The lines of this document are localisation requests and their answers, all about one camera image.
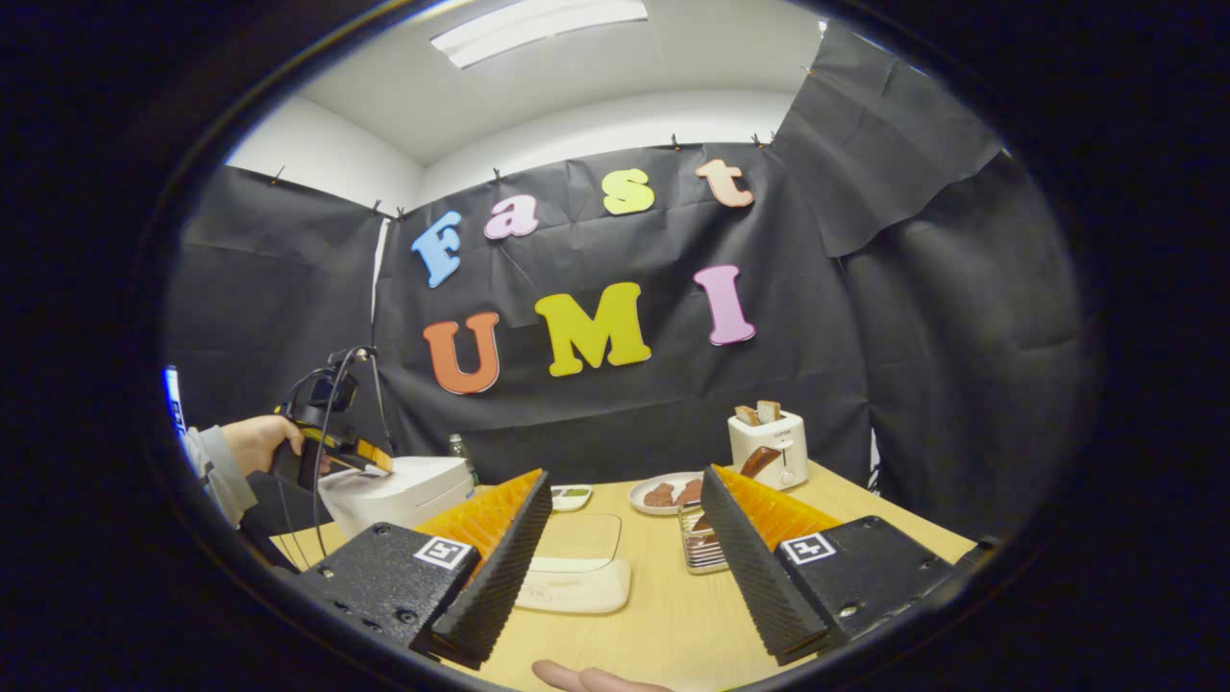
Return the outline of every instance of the pink letter i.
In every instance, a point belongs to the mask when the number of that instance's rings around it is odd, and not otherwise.
[[[739,294],[734,290],[737,275],[739,267],[734,264],[704,268],[692,275],[708,295],[708,310],[713,313],[713,332],[708,334],[708,342],[713,345],[747,340],[756,334],[756,327],[743,318]]]

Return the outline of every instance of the wooden table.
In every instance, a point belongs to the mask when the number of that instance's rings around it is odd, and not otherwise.
[[[605,669],[675,692],[713,692],[763,680],[814,659],[808,656],[779,666],[765,653],[731,572],[689,574],[676,519],[636,511],[627,500],[636,483],[594,486],[589,504],[574,513],[609,514],[622,521],[616,557],[632,565],[627,605],[598,616],[513,608],[481,671],[445,664],[514,690],[552,690],[530,671],[531,663],[551,659],[577,670]],[[878,515],[950,563],[974,547],[972,541],[872,495],[814,462],[809,481],[787,493],[843,522]],[[328,551],[344,543],[336,525],[322,526],[321,533]],[[321,558],[312,530],[271,541],[300,568]]]

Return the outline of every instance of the human hand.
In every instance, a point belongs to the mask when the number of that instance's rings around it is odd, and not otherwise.
[[[530,670],[542,682],[566,692],[670,692],[661,685],[632,682],[595,667],[577,672],[555,661],[534,661]]]
[[[221,427],[221,434],[245,477],[255,471],[268,473],[273,466],[273,451],[285,440],[290,441],[295,455],[303,455],[304,434],[284,417],[256,417],[228,424]],[[321,473],[327,470],[327,461],[322,461]]]

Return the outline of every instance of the black wire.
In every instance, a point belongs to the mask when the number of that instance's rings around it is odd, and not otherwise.
[[[325,537],[320,533],[320,509],[317,508],[317,493],[320,492],[320,461],[325,457],[325,441],[328,440],[328,415],[333,413],[333,398],[337,397],[337,386],[346,377],[346,369],[351,365],[354,353],[360,349],[370,349],[370,345],[355,345],[346,353],[341,365],[337,366],[337,376],[333,379],[333,390],[328,393],[328,403],[325,404],[325,420],[320,427],[320,445],[316,446],[316,465],[311,474],[311,522],[316,526],[316,541],[320,543],[320,559],[328,554],[325,551]]]
[[[289,533],[290,535],[290,540],[295,542],[295,548],[299,548],[299,557],[303,558],[303,560],[304,560],[304,569],[308,569],[308,554],[304,553],[304,547],[299,545],[299,537],[295,536],[295,530],[290,525],[290,510],[287,509],[287,494],[285,494],[284,490],[282,490],[282,479],[280,478],[274,478],[273,481],[278,482],[278,497],[282,498],[282,516],[284,516],[287,519],[287,533]],[[285,540],[285,537],[282,538],[282,548],[287,552],[287,554],[290,557],[290,559],[293,562],[295,558],[294,558],[294,556],[290,556],[290,548],[287,548],[287,540]]]
[[[380,371],[376,369],[376,358],[371,356],[371,380],[375,382],[376,388],[376,408],[380,409],[380,424],[385,429],[385,440],[389,441],[389,451],[397,456],[397,444],[392,440],[392,431],[389,430],[389,419],[384,415],[384,397],[380,396]]]

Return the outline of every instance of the yellow letter m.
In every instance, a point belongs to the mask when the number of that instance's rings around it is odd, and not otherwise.
[[[603,365],[608,340],[611,344],[610,356],[606,358],[610,365],[648,361],[651,352],[641,338],[641,322],[636,317],[636,297],[640,294],[641,286],[631,281],[608,285],[598,300],[594,318],[589,318],[567,293],[547,295],[535,302],[534,311],[546,317],[551,333],[551,352],[555,355],[551,376],[581,372],[582,365],[572,353],[573,345],[594,369]]]

